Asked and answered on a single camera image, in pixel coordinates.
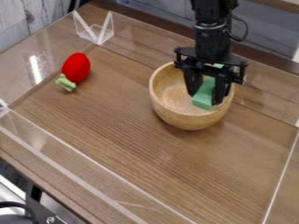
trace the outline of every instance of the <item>toy strawberry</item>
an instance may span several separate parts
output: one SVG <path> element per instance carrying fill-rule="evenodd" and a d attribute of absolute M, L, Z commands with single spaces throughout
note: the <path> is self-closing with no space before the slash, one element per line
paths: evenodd
<path fill-rule="evenodd" d="M 82 52 L 74 53 L 66 60 L 62 67 L 62 75 L 56 84 L 70 92 L 76 88 L 90 75 L 90 59 Z"/>

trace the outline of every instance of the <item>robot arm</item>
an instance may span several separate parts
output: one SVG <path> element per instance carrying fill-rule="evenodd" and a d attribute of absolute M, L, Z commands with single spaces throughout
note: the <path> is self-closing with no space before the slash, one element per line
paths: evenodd
<path fill-rule="evenodd" d="M 238 0 L 191 0 L 195 11 L 195 47 L 178 47 L 175 67 L 183 70 L 190 96 L 202 87 L 203 75 L 215 78 L 212 105 L 222 104 L 231 83 L 243 84 L 247 62 L 230 53 L 231 12 Z"/>

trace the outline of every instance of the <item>wooden bowl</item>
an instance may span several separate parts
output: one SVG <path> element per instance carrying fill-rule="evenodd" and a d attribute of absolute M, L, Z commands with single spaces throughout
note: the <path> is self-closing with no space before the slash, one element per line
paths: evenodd
<path fill-rule="evenodd" d="M 234 86 L 224 102 L 211 111 L 192 105 L 183 80 L 183 71 L 168 63 L 159 67 L 150 80 L 154 110 L 160 118 L 183 130 L 202 130 L 215 124 L 227 114 L 234 98 Z"/>

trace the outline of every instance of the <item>wooden table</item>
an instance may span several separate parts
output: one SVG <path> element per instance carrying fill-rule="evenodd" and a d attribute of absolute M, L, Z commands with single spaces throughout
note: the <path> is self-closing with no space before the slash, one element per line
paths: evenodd
<path fill-rule="evenodd" d="M 104 21 L 99 5 L 134 13 L 95 1 L 79 10 L 91 23 Z M 224 120 L 203 131 L 179 130 L 152 111 L 148 80 L 174 60 L 174 48 L 194 42 L 116 13 L 114 19 L 116 36 L 102 47 L 75 35 L 68 16 L 0 55 L 12 74 L 3 94 L 30 120 L 11 113 L 22 141 L 0 131 L 2 157 L 91 223 L 262 223 L 290 150 L 299 150 L 298 76 L 249 59 L 247 85 L 236 87 Z M 54 82 L 62 62 L 80 50 L 92 72 L 68 94 Z M 50 76 L 35 86 L 23 58 L 42 51 L 42 75 Z M 12 130 L 8 118 L 0 124 Z M 269 223 L 295 223 L 297 162 L 294 157 Z"/>

